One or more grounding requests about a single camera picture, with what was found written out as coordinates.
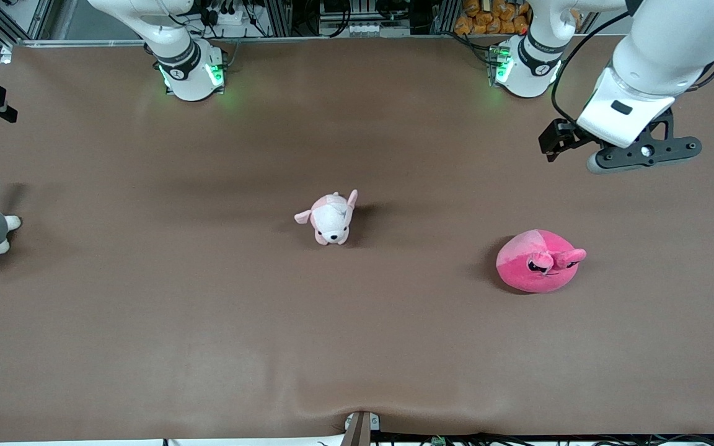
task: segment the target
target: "plush toy ear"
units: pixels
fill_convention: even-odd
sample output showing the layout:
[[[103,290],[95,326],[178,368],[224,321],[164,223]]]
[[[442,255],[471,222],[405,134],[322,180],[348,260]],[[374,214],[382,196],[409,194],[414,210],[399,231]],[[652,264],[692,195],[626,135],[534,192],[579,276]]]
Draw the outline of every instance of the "plush toy ear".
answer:
[[[349,200],[346,201],[346,204],[351,207],[354,207],[357,204],[357,189],[352,190],[351,194],[349,195]]]
[[[294,215],[294,220],[297,221],[297,223],[300,223],[300,225],[304,225],[307,223],[308,219],[310,218],[310,214],[312,211],[308,209],[308,211],[305,212],[300,212],[299,214]]]
[[[559,268],[569,268],[570,265],[574,265],[586,259],[586,250],[572,249],[570,251],[555,252],[553,256]]]
[[[544,268],[545,270],[553,268],[553,258],[547,254],[547,252],[534,252],[531,254],[531,261],[533,265]]]

